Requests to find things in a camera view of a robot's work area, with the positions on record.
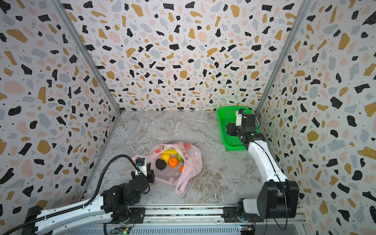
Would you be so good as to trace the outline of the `green plastic basket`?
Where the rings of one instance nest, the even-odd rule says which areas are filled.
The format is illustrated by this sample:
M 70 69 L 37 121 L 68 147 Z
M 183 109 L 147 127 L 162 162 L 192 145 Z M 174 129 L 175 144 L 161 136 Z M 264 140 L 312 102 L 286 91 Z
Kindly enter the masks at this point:
M 260 133 L 256 115 L 246 107 L 221 107 L 217 110 L 217 118 L 223 144 L 228 151 L 245 151 L 240 136 Z

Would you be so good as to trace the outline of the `pink plastic bag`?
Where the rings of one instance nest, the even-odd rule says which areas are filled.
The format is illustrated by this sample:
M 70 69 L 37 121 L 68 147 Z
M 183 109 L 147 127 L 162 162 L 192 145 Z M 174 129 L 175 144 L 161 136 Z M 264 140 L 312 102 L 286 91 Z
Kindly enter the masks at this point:
M 178 195 L 184 194 L 189 180 L 203 169 L 201 149 L 184 142 L 156 145 L 149 155 L 137 155 L 132 160 L 141 170 L 132 172 L 133 176 L 144 174 L 150 183 L 172 186 Z

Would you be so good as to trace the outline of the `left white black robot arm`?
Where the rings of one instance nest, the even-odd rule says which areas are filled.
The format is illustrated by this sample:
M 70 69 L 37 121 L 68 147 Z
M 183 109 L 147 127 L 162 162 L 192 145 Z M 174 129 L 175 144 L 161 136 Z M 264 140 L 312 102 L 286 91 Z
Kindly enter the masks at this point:
M 137 216 L 144 209 L 130 209 L 140 202 L 141 196 L 150 190 L 155 182 L 153 170 L 146 176 L 133 175 L 132 180 L 111 187 L 90 203 L 85 200 L 71 207 L 43 210 L 40 206 L 28 210 L 22 235 L 60 235 L 88 225 L 141 223 Z

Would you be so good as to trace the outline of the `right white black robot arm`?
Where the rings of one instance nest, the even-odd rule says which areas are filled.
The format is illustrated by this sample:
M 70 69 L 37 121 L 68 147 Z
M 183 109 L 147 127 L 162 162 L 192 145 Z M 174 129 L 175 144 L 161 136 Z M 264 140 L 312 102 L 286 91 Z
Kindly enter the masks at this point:
M 257 215 L 261 219 L 294 218 L 297 212 L 299 186 L 290 181 L 277 165 L 268 148 L 266 138 L 257 132 L 256 116 L 245 109 L 236 112 L 236 121 L 226 126 L 229 136 L 238 137 L 254 158 L 263 180 L 256 198 L 238 202 L 238 216 Z

